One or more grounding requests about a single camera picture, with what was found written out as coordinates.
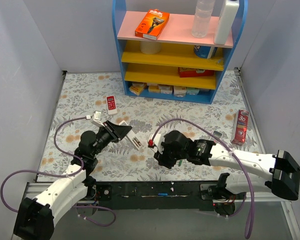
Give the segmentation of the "white remote control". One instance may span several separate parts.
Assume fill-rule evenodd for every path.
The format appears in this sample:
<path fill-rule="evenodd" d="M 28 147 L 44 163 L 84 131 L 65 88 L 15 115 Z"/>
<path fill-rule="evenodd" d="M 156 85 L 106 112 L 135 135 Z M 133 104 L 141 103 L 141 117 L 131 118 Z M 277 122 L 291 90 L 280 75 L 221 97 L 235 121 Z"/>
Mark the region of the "white remote control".
<path fill-rule="evenodd" d="M 131 129 L 124 138 L 127 139 L 137 151 L 143 149 L 143 144 L 138 138 L 138 136 L 135 134 L 133 129 Z"/>

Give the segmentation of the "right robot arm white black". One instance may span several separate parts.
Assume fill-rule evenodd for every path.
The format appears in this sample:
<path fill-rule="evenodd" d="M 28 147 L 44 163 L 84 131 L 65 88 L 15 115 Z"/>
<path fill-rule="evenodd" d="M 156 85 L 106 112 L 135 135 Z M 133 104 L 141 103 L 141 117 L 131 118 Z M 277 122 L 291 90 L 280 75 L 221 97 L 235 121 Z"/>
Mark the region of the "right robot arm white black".
<path fill-rule="evenodd" d="M 150 135 L 148 147 L 153 150 L 158 164 L 168 169 L 179 160 L 187 160 L 194 165 L 243 171 L 243 174 L 221 174 L 210 190 L 210 195 L 215 199 L 227 199 L 231 195 L 250 191 L 272 193 L 288 201 L 299 198 L 300 166 L 287 151 L 258 154 L 227 150 L 211 140 L 191 140 L 177 130 L 165 135 Z"/>

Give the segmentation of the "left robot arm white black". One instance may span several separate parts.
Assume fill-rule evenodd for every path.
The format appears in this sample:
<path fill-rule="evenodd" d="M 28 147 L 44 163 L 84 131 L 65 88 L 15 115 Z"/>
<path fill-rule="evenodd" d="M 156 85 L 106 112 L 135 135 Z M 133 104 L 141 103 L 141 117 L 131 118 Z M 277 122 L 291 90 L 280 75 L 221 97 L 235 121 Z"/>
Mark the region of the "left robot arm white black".
<path fill-rule="evenodd" d="M 73 160 L 63 176 L 34 198 L 24 198 L 20 203 L 14 235 L 24 240 L 49 240 L 58 221 L 81 199 L 96 196 L 95 169 L 97 155 L 109 144 L 122 140 L 132 127 L 104 122 L 98 132 L 85 131 L 74 152 Z"/>

